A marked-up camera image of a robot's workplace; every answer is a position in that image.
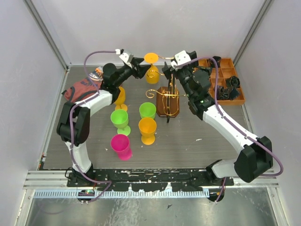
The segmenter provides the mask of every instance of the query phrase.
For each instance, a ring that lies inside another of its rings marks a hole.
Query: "bag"
[[[97,67],[95,71],[89,74],[89,77],[100,89],[101,83],[103,81],[103,69],[102,67]],[[77,101],[86,99],[96,93],[96,87],[87,78],[84,78],[71,86],[68,90],[65,90],[62,95],[69,102],[75,103]]]

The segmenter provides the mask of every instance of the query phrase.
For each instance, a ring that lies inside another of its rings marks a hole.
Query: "white wall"
[[[34,0],[66,61],[96,50],[234,57],[264,0]],[[88,64],[120,63],[112,54]]]
[[[39,160],[63,67],[23,1],[0,1],[0,27],[0,224],[10,226]]]
[[[237,66],[251,124],[257,135],[272,140],[284,165],[278,180],[296,226],[301,223],[300,12],[300,1],[274,1]]]

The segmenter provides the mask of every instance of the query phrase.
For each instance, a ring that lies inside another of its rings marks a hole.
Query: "wooden box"
[[[198,61],[199,66],[210,67],[210,62],[206,59]],[[234,64],[231,58],[222,58],[221,67],[218,69],[218,85],[226,87],[226,79],[235,75],[238,77],[237,72],[235,70]],[[210,95],[214,98],[214,86],[215,86],[215,68],[212,69],[212,73],[210,75],[211,87],[209,89]],[[245,96],[241,86],[238,88],[239,97],[234,100],[218,100],[220,105],[243,105],[245,103]]]

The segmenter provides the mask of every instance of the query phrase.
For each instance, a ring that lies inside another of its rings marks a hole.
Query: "gray floor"
[[[72,67],[65,88],[85,77],[83,67]],[[187,98],[180,98],[180,114],[166,123],[166,118],[156,115],[157,133],[153,145],[146,146],[141,142],[138,129],[140,120],[139,106],[144,102],[155,103],[145,92],[166,86],[164,76],[158,84],[150,85],[145,78],[136,80],[131,77],[123,83],[126,90],[126,102],[129,114],[129,135],[133,157],[129,161],[121,161],[110,147],[111,138],[117,130],[110,121],[110,114],[115,105],[108,106],[91,118],[90,135],[87,141],[89,157],[95,168],[190,168],[206,167],[217,159],[237,157],[233,147],[215,129],[193,115],[187,105]],[[71,166],[68,148],[56,134],[58,118],[64,104],[62,98],[48,146],[45,169],[64,169]],[[238,123],[246,128],[240,106],[224,106],[224,110]]]
[[[63,213],[49,215],[43,212]],[[207,198],[34,199],[27,226],[276,226],[266,188],[229,188]]]

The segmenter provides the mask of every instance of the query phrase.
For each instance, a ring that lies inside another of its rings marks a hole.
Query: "wooden tray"
[[[198,61],[199,66],[210,67],[210,62],[206,59]],[[237,72],[235,70],[234,64],[231,58],[222,58],[221,67],[218,69],[218,85],[226,87],[226,79],[235,75],[238,77]],[[212,73],[210,75],[211,87],[209,89],[210,95],[214,98],[214,86],[215,86],[215,68],[212,69]],[[242,88],[238,88],[240,93],[239,97],[234,100],[218,100],[220,105],[243,105],[245,103],[245,95],[243,93]]]

